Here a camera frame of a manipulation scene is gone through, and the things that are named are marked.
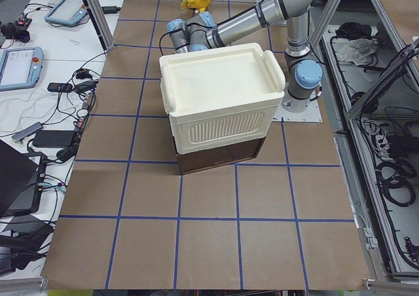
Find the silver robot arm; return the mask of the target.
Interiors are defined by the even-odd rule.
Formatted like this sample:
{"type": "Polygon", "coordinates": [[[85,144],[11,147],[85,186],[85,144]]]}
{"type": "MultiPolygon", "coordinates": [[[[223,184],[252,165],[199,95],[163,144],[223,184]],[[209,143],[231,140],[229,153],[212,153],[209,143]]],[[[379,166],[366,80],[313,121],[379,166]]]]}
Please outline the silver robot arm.
{"type": "Polygon", "coordinates": [[[314,99],[321,67],[310,57],[309,6],[313,0],[261,0],[216,23],[201,12],[168,23],[175,54],[160,59],[161,90],[173,115],[189,109],[225,108],[270,101],[292,113],[314,99]],[[238,40],[283,20],[287,24],[287,63],[291,82],[273,53],[238,40]]]}

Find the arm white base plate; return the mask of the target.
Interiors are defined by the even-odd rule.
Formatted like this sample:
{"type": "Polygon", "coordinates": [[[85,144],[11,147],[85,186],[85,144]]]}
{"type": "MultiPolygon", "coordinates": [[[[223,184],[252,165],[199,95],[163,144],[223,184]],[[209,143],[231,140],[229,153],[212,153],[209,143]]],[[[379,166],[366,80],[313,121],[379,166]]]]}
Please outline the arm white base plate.
{"type": "Polygon", "coordinates": [[[272,118],[274,122],[323,122],[317,100],[296,100],[288,93],[282,98],[281,104],[272,118]]]}

